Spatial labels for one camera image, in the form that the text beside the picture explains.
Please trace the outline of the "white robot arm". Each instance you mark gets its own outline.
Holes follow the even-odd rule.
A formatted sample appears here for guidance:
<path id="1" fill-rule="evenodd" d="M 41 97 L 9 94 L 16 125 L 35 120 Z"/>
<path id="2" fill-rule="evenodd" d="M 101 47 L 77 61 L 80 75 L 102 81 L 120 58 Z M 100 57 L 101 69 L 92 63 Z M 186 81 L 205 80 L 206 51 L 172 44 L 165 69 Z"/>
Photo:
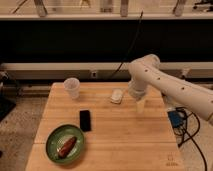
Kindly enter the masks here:
<path id="1" fill-rule="evenodd" d="M 154 54 L 130 62 L 129 94 L 139 101 L 146 95 L 147 86 L 151 85 L 213 126 L 213 90 L 168 75 L 159 70 L 159 65 L 160 59 Z"/>

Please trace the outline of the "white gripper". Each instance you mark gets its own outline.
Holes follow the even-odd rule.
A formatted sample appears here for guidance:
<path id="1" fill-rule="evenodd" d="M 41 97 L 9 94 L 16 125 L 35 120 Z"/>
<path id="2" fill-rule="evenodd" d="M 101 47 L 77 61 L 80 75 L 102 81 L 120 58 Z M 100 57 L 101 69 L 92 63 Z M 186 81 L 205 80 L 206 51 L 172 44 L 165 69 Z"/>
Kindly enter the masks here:
<path id="1" fill-rule="evenodd" d="M 142 114 L 145 109 L 145 99 L 141 99 L 146 94 L 147 84 L 143 81 L 131 80 L 128 83 L 128 88 L 122 89 L 123 93 L 128 93 L 135 99 L 137 113 Z"/>

